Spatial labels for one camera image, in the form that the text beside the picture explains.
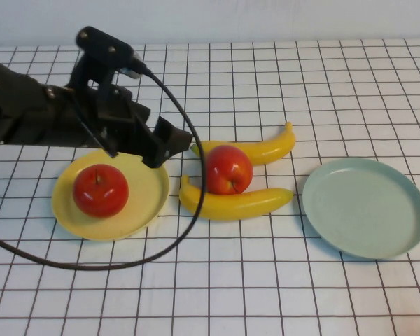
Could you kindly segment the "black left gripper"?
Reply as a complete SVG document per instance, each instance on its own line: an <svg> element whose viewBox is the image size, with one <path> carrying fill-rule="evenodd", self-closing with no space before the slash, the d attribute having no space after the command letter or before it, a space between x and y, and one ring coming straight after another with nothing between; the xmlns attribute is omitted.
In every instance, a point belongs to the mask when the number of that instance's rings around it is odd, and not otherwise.
<svg viewBox="0 0 420 336"><path fill-rule="evenodd" d="M147 167L160 167L168 159L189 149L193 135L163 117L153 129L151 110L132 100L132 93L112 85L107 95L98 89L68 90L73 110L92 140L112 158L120 153L138 155Z"/></svg>

